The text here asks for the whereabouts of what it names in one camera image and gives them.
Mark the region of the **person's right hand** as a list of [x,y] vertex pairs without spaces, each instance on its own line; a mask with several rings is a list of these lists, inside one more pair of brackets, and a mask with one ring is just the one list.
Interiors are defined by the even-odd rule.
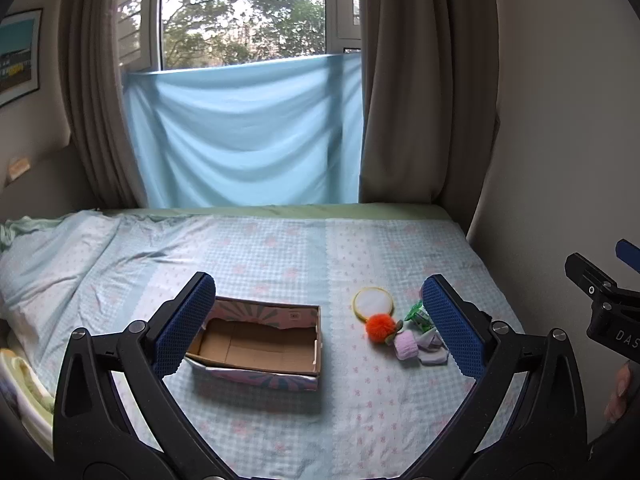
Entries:
[[628,361],[615,375],[614,389],[604,410],[604,417],[610,424],[617,422],[626,411],[630,385],[637,368],[635,362]]

